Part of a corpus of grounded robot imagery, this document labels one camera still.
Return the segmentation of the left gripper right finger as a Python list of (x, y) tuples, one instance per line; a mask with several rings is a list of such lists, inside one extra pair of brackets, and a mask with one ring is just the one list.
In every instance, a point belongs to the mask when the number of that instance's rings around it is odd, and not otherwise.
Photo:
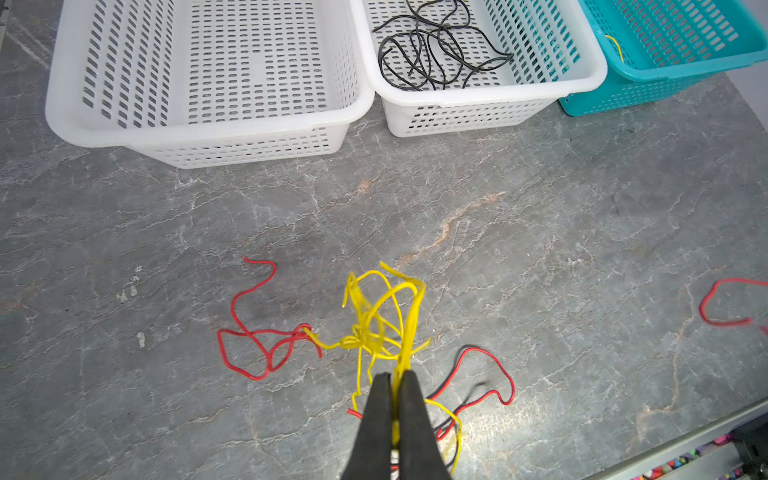
[(398, 389), (399, 478), (444, 479), (450, 474), (440, 455), (416, 374), (403, 373)]

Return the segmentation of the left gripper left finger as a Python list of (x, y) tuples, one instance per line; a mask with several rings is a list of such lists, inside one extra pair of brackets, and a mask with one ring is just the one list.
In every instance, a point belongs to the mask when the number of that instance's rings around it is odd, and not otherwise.
[(355, 442), (340, 479), (391, 478), (393, 395), (391, 375), (374, 377)]

